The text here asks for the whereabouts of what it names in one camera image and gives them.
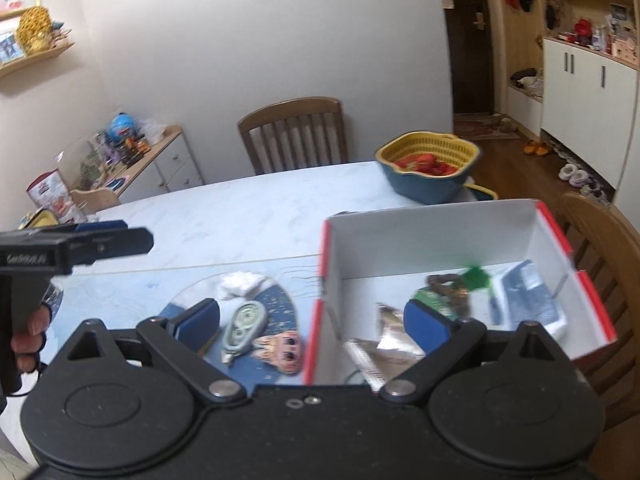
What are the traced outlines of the person's left hand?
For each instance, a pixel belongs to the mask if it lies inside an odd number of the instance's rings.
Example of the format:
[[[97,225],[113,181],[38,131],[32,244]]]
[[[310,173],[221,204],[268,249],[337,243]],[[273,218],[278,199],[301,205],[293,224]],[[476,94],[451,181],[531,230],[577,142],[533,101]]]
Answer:
[[[39,363],[40,351],[46,344],[46,331],[51,323],[51,310],[45,304],[32,312],[26,328],[13,335],[11,348],[15,354],[17,369],[21,373],[32,373]]]

